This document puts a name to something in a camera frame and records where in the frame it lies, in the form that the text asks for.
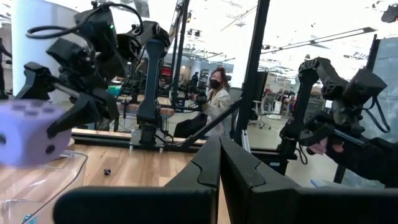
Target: dark hair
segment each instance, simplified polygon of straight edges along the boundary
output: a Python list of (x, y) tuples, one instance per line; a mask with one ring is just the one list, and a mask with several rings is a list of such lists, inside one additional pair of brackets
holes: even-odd
[(226, 76), (226, 72), (225, 72), (225, 68), (224, 67), (218, 67), (216, 70), (213, 71), (213, 73), (211, 73), (211, 76), (214, 75), (214, 73), (216, 72), (220, 72), (221, 73), (221, 79), (222, 79), (222, 84), (224, 84), (224, 88), (229, 88), (229, 84), (228, 84), (228, 78)]

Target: black face mask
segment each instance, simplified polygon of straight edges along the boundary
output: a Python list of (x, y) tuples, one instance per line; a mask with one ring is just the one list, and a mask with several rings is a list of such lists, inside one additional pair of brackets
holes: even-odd
[(217, 90), (221, 86), (221, 83), (217, 80), (210, 80), (210, 88)]

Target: ceiling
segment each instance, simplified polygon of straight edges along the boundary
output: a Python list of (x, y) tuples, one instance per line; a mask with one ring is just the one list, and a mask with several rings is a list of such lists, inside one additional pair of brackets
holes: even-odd
[[(84, 11), (91, 8), (91, 0), (48, 0)], [(381, 22), (382, 12), (389, 4), (397, 0), (271, 0), (264, 45), (281, 47), (301, 41), (333, 35), (363, 27), (377, 29), (379, 37), (398, 34), (396, 24)], [(11, 0), (0, 0), (10, 4)], [(175, 12), (177, 0), (113, 0), (136, 8), (145, 17), (157, 21), (168, 30)], [(200, 30), (199, 37), (186, 35), (185, 46), (190, 47), (193, 57), (207, 58), (220, 62), (229, 60), (233, 63), (239, 52), (233, 49), (241, 41), (251, 37), (257, 0), (191, 0), (189, 5), (190, 22), (187, 32)], [(0, 14), (5, 14), (0, 7)], [(137, 23), (137, 18), (130, 12), (114, 10), (114, 20), (118, 32), (126, 32), (130, 25)], [(369, 52), (373, 34), (357, 35), (340, 40), (322, 43), (323, 47), (307, 45), (296, 49), (264, 54), (261, 66), (282, 70), (287, 75), (294, 74), (303, 58), (321, 56), (331, 59), (340, 75), (350, 78), (366, 60), (346, 58), (344, 55), (366, 55)]]

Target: white jacket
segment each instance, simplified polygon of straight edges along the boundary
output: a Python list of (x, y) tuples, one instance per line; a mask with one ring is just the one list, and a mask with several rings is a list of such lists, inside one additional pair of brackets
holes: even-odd
[[(225, 89), (218, 91), (208, 102), (208, 106), (203, 108), (203, 113), (207, 114), (207, 124), (215, 119), (222, 112), (227, 110), (231, 104), (231, 97)], [(229, 115), (222, 122), (218, 123), (212, 130), (207, 132), (206, 136), (228, 136), (231, 131), (231, 119), (232, 116)]]

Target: clear plastic bin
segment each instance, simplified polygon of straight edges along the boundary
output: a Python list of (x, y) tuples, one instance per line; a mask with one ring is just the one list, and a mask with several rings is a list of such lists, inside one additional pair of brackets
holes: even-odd
[(55, 202), (83, 185), (87, 155), (65, 151), (45, 166), (0, 166), (0, 224), (51, 224)]

